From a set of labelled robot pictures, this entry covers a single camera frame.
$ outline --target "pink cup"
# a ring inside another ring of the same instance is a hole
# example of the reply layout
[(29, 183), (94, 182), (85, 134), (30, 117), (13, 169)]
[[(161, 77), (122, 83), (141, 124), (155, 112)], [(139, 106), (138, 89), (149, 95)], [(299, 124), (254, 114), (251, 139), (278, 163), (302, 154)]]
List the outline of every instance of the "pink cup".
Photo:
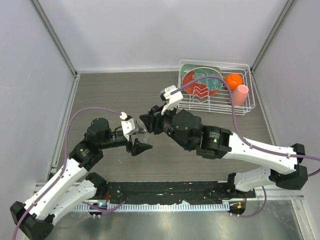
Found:
[(235, 106), (242, 106), (249, 95), (249, 88), (246, 85), (239, 85), (232, 93)]

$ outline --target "gray wood tabletop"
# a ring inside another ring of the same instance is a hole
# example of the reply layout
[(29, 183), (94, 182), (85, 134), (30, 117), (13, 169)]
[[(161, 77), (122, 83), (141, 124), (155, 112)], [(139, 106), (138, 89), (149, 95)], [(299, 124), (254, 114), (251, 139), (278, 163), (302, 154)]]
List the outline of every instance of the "gray wood tabletop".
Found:
[[(124, 72), (82, 74), (76, 91), (71, 114), (84, 107), (105, 107), (126, 112), (136, 120), (154, 105), (160, 106), (162, 89), (177, 85), (177, 71)], [(256, 98), (255, 108), (245, 116), (238, 116), (241, 133), (248, 139), (271, 144), (271, 139)], [(230, 114), (192, 111), (205, 125), (235, 131)], [(91, 121), (97, 117), (109, 120), (112, 129), (121, 125), (120, 118), (109, 112), (90, 110), (80, 114), (70, 128), (69, 149), (84, 138)], [(125, 147), (106, 149), (104, 158), (91, 172), (107, 181), (223, 181), (229, 173), (246, 172), (257, 165), (239, 160), (204, 159), (194, 151), (185, 151), (164, 133), (145, 135), (153, 148), (138, 156), (131, 156)], [(59, 166), (63, 163), (62, 149)]]

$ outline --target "white backdrop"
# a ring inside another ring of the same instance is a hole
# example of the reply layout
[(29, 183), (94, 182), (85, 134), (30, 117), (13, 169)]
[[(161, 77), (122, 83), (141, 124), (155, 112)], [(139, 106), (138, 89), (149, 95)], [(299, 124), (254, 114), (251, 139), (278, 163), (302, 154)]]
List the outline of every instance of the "white backdrop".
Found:
[[(320, 1), (297, 1), (262, 59), (256, 80), (278, 144), (305, 145), (307, 155), (320, 157)], [(304, 159), (308, 172), (319, 162)], [(309, 178), (304, 196), (320, 239), (320, 174)]]
[(78, 71), (252, 65), (286, 0), (40, 0)]
[(8, 240), (10, 206), (48, 174), (73, 77), (29, 1), (0, 1), (0, 36), (0, 239)]

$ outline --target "dish rack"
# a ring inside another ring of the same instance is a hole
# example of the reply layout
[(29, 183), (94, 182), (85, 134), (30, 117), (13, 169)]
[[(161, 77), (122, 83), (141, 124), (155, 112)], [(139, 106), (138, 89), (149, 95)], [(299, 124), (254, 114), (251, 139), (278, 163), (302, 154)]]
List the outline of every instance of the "dish rack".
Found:
[[(249, 88), (249, 94), (242, 106), (235, 107), (235, 114), (245, 115), (256, 106), (249, 65), (214, 61), (181, 60), (179, 63), (178, 88), (183, 84), (183, 79), (181, 79), (181, 69), (185, 64), (199, 65), (203, 67), (218, 67), (223, 79), (229, 74), (239, 74), (243, 79), (243, 84)], [(199, 97), (197, 95), (197, 93), (199, 93), (199, 88), (197, 86), (193, 89), (192, 95), (185, 91), (181, 92), (183, 99), (179, 103), (178, 109), (232, 114), (229, 93), (225, 86), (212, 96), (209, 96), (209, 89), (207, 88), (207, 96), (205, 97)]]

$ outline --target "orange bowl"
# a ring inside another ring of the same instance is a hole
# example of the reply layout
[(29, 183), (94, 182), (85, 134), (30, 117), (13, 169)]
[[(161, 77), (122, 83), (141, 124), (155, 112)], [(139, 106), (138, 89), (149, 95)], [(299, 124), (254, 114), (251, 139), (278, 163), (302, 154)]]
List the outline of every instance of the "orange bowl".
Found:
[(225, 77), (224, 81), (228, 84), (231, 91), (234, 91), (239, 85), (244, 84), (244, 80), (237, 73), (231, 73)]

